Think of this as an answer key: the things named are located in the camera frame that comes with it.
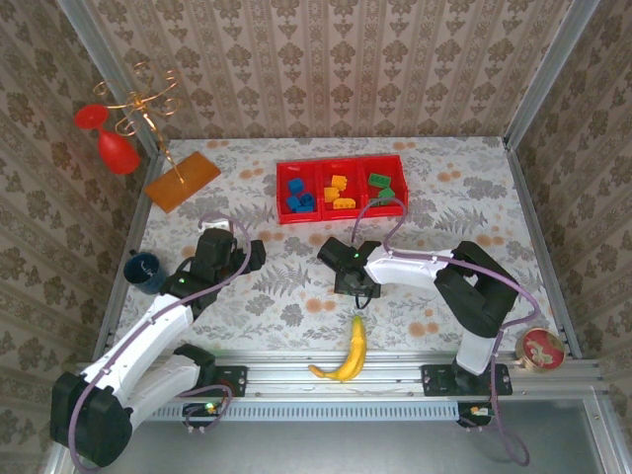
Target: dark blue mug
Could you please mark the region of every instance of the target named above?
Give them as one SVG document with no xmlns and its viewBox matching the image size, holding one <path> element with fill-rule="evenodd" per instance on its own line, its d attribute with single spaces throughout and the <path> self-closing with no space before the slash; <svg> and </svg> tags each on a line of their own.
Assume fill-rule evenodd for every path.
<svg viewBox="0 0 632 474">
<path fill-rule="evenodd" d="M 167 279 L 158 257 L 149 252 L 130 251 L 131 258 L 122 269 L 127 281 L 146 294 L 156 294 Z"/>
</svg>

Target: yellow banana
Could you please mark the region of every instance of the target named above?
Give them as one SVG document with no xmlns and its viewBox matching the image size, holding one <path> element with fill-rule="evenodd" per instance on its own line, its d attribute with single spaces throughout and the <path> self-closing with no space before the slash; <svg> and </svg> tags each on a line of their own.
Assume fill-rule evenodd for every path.
<svg viewBox="0 0 632 474">
<path fill-rule="evenodd" d="M 362 371 L 365 359 L 366 334 L 364 333 L 362 318 L 360 318 L 359 316 L 355 316 L 353 321 L 352 345 L 349 349 L 349 355 L 347 355 L 347 360 L 345 361 L 345 363 L 338 367 L 338 370 L 335 370 L 333 372 L 323 372 L 316 365 L 310 365 L 309 369 L 317 377 L 331 378 L 333 380 L 346 382 L 355 378 Z"/>
</svg>

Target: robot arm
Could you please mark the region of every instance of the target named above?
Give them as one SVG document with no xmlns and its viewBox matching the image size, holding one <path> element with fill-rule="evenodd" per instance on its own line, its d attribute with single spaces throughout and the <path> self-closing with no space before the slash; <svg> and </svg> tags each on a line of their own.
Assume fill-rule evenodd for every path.
<svg viewBox="0 0 632 474">
<path fill-rule="evenodd" d="M 489 365 L 496 337 L 517 293 L 489 276 L 436 257 L 475 264 L 513 279 L 473 242 L 461 242 L 454 250 L 387 252 L 379 242 L 364 242 L 356 250 L 331 237 L 318 253 L 318 258 L 336 272 L 337 293 L 375 298 L 379 297 L 380 286 L 388 283 L 438 289 L 463 326 L 456 363 L 481 375 Z M 471 284 L 469 277 L 476 277 L 476 282 Z"/>
<path fill-rule="evenodd" d="M 140 321 L 79 375 L 65 372 L 56 380 L 50 415 L 50 437 L 54 441 L 68 446 L 70 418 L 77 400 L 100 373 L 103 376 L 79 413 L 75 444 L 79 454 L 102 467 L 119 457 L 132 432 L 156 409 L 182 392 L 213 383 L 214 356 L 190 345 L 178 348 L 158 369 L 149 374 L 145 372 L 216 300 L 219 289 L 186 305 L 178 305 L 159 318 L 154 316 L 181 298 L 215 286 L 233 275 L 245 260 L 244 252 L 236 249 L 235 244 L 228 230 L 205 230 L 197 242 L 191 269 L 185 271 L 181 266 L 167 278 L 160 288 L 161 294 Z M 263 242 L 252 241 L 251 257 L 244 274 L 259 270 L 265 260 Z M 132 336 L 141 327 L 144 329 Z M 116 363 L 104 369 L 119 352 Z"/>
</svg>

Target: cable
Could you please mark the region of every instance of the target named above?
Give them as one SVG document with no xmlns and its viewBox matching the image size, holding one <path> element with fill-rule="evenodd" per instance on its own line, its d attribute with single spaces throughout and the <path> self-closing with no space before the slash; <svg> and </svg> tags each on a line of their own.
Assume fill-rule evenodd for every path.
<svg viewBox="0 0 632 474">
<path fill-rule="evenodd" d="M 145 321 L 144 324 L 139 326 L 138 329 L 134 331 L 134 333 L 125 340 L 125 342 L 120 346 L 120 348 L 118 348 L 118 350 L 110 357 L 108 362 L 106 362 L 106 364 L 101 368 L 101 370 L 95 376 L 95 378 L 92 379 L 92 381 L 84 389 L 81 395 L 79 395 L 79 398 L 77 399 L 77 403 L 75 404 L 75 407 L 72 410 L 72 415 L 70 416 L 70 425 L 68 426 L 68 448 L 70 449 L 70 457 L 72 458 L 72 462 L 79 472 L 83 474 L 89 474 L 93 472 L 98 472 L 100 470 L 99 468 L 86 467 L 81 463 L 81 459 L 79 459 L 79 454 L 77 453 L 77 445 L 76 445 L 76 430 L 77 430 L 77 421 L 79 420 L 79 413 L 81 412 L 81 408 L 86 402 L 88 395 L 90 395 L 90 392 L 92 392 L 92 390 L 96 387 L 97 383 L 99 383 L 99 381 L 103 378 L 103 376 L 106 373 L 109 373 L 110 368 L 116 363 L 119 357 L 131 345 L 131 343 L 133 343 L 136 340 L 136 338 L 140 336 L 140 334 L 149 325 L 155 323 L 160 317 L 162 317 L 165 313 L 168 313 L 172 309 L 177 308 L 180 305 L 184 305 L 190 301 L 193 301 L 196 298 L 200 298 L 201 296 L 205 296 L 206 294 L 213 293 L 214 291 L 217 291 L 218 289 L 223 288 L 224 286 L 232 282 L 240 274 L 242 274 L 244 270 L 246 270 L 246 267 L 248 266 L 248 263 L 250 262 L 250 255 L 252 252 L 252 248 L 250 245 L 250 235 L 248 234 L 246 227 L 244 227 L 241 222 L 234 220 L 228 215 L 225 215 L 221 212 L 208 212 L 199 219 L 199 222 L 197 223 L 197 228 L 201 229 L 202 223 L 207 222 L 209 219 L 213 219 L 213 220 L 214 219 L 227 219 L 229 222 L 232 222 L 235 226 L 239 228 L 239 230 L 244 235 L 244 238 L 246 239 L 246 244 L 245 244 L 246 253 L 245 253 L 244 262 L 241 264 L 241 267 L 237 269 L 237 272 L 235 272 L 232 276 L 228 277 L 224 281 L 221 281 L 220 283 L 210 286 L 209 288 L 203 289 L 201 291 L 198 291 L 197 293 L 193 293 L 185 298 L 182 298 L 168 306 L 165 306 L 164 308 L 156 312 L 156 314 L 154 314 L 151 318 L 149 318 L 149 320 Z"/>
<path fill-rule="evenodd" d="M 194 259 L 195 259 L 195 257 L 186 257 L 184 260 L 182 260 L 182 262 L 176 268 L 176 273 L 181 272 L 182 270 L 184 270 L 185 267 L 188 264 L 190 264 Z"/>
<path fill-rule="evenodd" d="M 233 391 L 231 390 L 231 388 L 228 385 L 207 385 L 205 387 L 197 388 L 195 390 L 189 390 L 187 392 L 182 392 L 180 395 L 178 395 L 179 397 L 193 397 L 194 395 L 198 395 L 199 393 L 207 392 L 208 390 L 223 390 L 226 393 L 226 404 L 224 405 L 224 403 L 222 402 L 221 412 L 219 412 L 217 414 L 217 418 L 215 418 L 215 420 L 210 422 L 210 425 L 208 425 L 207 427 L 204 427 L 205 431 L 206 430 L 212 430 L 213 428 L 215 428 L 217 426 L 217 424 L 219 423 L 219 421 L 224 417 L 224 415 L 226 414 L 226 412 L 230 408 L 230 404 L 233 401 Z M 197 412 L 199 410 L 202 410 L 202 409 L 203 408 L 200 408 L 200 407 L 191 407 L 189 410 L 187 410 L 187 415 L 185 416 L 185 426 L 187 428 L 189 428 L 191 426 L 189 424 L 191 416 L 195 412 Z"/>
<path fill-rule="evenodd" d="M 373 299 L 373 288 L 371 289 L 370 293 L 368 294 L 368 297 L 366 298 L 366 301 L 364 302 L 362 306 L 359 305 L 359 296 L 358 295 L 355 296 L 355 307 L 357 309 L 365 309 L 366 306 L 368 306 L 368 303 L 371 302 L 371 299 Z"/>
<path fill-rule="evenodd" d="M 217 383 L 219 385 L 226 385 L 228 388 L 230 388 L 232 390 L 233 396 L 235 396 L 236 393 L 238 393 L 238 390 L 235 390 L 235 386 L 230 383 L 230 380 L 226 380 L 225 378 L 220 378 L 219 380 L 217 380 Z M 221 399 L 221 403 L 224 403 L 226 401 L 226 393 L 224 393 L 224 397 Z"/>
<path fill-rule="evenodd" d="M 503 335 L 505 334 L 505 329 L 510 327 L 510 326 L 514 326 L 516 324 L 522 324 L 522 323 L 528 323 L 530 321 L 533 321 L 535 318 L 537 318 L 539 316 L 539 314 L 541 313 L 540 310 L 540 305 L 537 302 L 537 299 L 535 299 L 535 297 L 529 293 L 526 289 L 524 289 L 522 286 L 520 286 L 519 284 L 517 284 L 515 281 L 500 275 L 496 272 L 493 272 L 489 269 L 486 269 L 484 267 L 479 267 L 478 265 L 474 265 L 474 264 L 470 264 L 467 262 L 463 262 L 460 260 L 455 260 L 455 259 L 451 259 L 449 257 L 444 257 L 441 255 L 434 255 L 434 254 L 420 254 L 420 253 L 406 253 L 406 252 L 399 252 L 396 250 L 393 250 L 389 247 L 388 245 L 388 241 L 391 239 L 391 237 L 393 236 L 393 234 L 395 234 L 395 232 L 397 232 L 397 230 L 402 226 L 402 224 L 404 223 L 404 221 L 406 220 L 406 215 L 407 215 L 407 209 L 406 209 L 406 205 L 400 201 L 399 199 L 395 198 L 395 197 L 381 197 L 378 199 L 373 199 L 371 200 L 360 212 L 359 216 L 357 217 L 357 219 L 355 220 L 355 225 L 354 225 L 354 230 L 352 231 L 352 242 L 354 241 L 354 238 L 356 237 L 356 231 L 357 231 L 357 226 L 359 225 L 359 221 L 362 219 L 362 217 L 364 216 L 364 214 L 366 213 L 366 211 L 374 204 L 376 204 L 377 202 L 381 202 L 381 201 L 394 201 L 396 203 L 398 203 L 401 207 L 402 207 L 402 216 L 400 217 L 399 221 L 397 222 L 397 224 L 395 225 L 395 227 L 393 227 L 390 232 L 388 234 L 386 234 L 386 237 L 384 237 L 384 241 L 382 243 L 384 250 L 386 252 L 388 252 L 391 256 L 393 257 L 399 257 L 399 258 L 404 258 L 404 259 L 417 259 L 417 260 L 424 260 L 424 261 L 440 261 L 440 262 L 446 262 L 448 264 L 452 264 L 452 265 L 457 265 L 458 267 L 463 267 L 465 269 L 468 270 L 472 270 L 474 272 L 483 274 L 483 275 L 487 275 L 488 277 L 492 277 L 497 279 L 498 281 L 506 284 L 508 287 L 510 287 L 511 289 L 517 291 L 519 294 L 521 294 L 522 296 L 524 296 L 524 298 L 533 305 L 533 311 L 531 313 L 529 313 L 527 316 L 523 317 L 523 318 L 519 318 L 519 319 L 515 319 L 513 321 L 508 321 L 507 323 L 504 323 L 501 328 L 499 329 L 498 335 L 496 337 L 496 340 L 494 342 L 494 347 L 492 349 L 492 356 L 490 357 L 490 364 L 491 364 L 491 377 L 492 377 L 492 387 L 491 387 L 491 392 L 492 392 L 492 396 L 491 396 L 491 402 L 492 402 L 492 408 L 494 410 L 494 414 L 495 414 L 495 420 L 496 420 L 496 426 L 494 427 L 495 429 L 497 429 L 499 431 L 499 434 L 501 435 L 501 441 L 503 442 L 503 446 L 505 447 L 505 451 L 507 452 L 507 454 L 509 455 L 509 457 L 512 459 L 512 461 L 517 464 L 518 466 L 522 466 L 522 467 L 526 467 L 528 466 L 529 462 L 530 462 L 530 454 L 528 451 L 528 448 L 526 447 L 526 445 L 524 444 L 524 442 L 522 441 L 522 439 L 520 439 L 520 437 L 512 432 L 508 432 L 505 427 L 503 426 L 503 422 L 501 420 L 501 412 L 499 409 L 499 401 L 498 401 L 498 391 L 497 391 L 497 387 L 496 387 L 496 357 L 498 356 L 498 348 L 501 345 L 501 340 L 503 339 Z M 514 447 L 510 444 L 510 440 L 509 438 L 513 438 L 513 440 L 515 442 L 517 442 L 517 444 L 520 445 L 520 448 L 523 451 L 524 454 L 524 459 L 521 460 L 517 454 L 515 453 Z"/>
</svg>

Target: red tray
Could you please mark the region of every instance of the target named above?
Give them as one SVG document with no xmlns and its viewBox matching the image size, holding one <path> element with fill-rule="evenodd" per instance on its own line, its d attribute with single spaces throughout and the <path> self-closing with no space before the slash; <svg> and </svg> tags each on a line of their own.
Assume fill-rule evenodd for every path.
<svg viewBox="0 0 632 474">
<path fill-rule="evenodd" d="M 371 173 L 391 178 L 390 188 L 398 198 L 408 206 L 408 187 L 404 179 L 402 161 L 399 155 L 360 156 L 329 160 L 290 161 L 276 163 L 276 209 L 280 224 L 296 222 L 318 222 L 321 220 L 355 219 L 372 198 L 377 198 L 380 188 L 368 185 Z M 334 210 L 333 204 L 325 202 L 324 190 L 331 186 L 333 175 L 347 177 L 347 188 L 341 192 L 341 198 L 353 198 L 355 209 Z M 287 206 L 291 196 L 287 182 L 300 178 L 305 191 L 311 193 L 316 206 L 314 212 L 295 213 Z M 399 204 L 392 202 L 369 209 L 366 217 L 402 215 Z"/>
</svg>

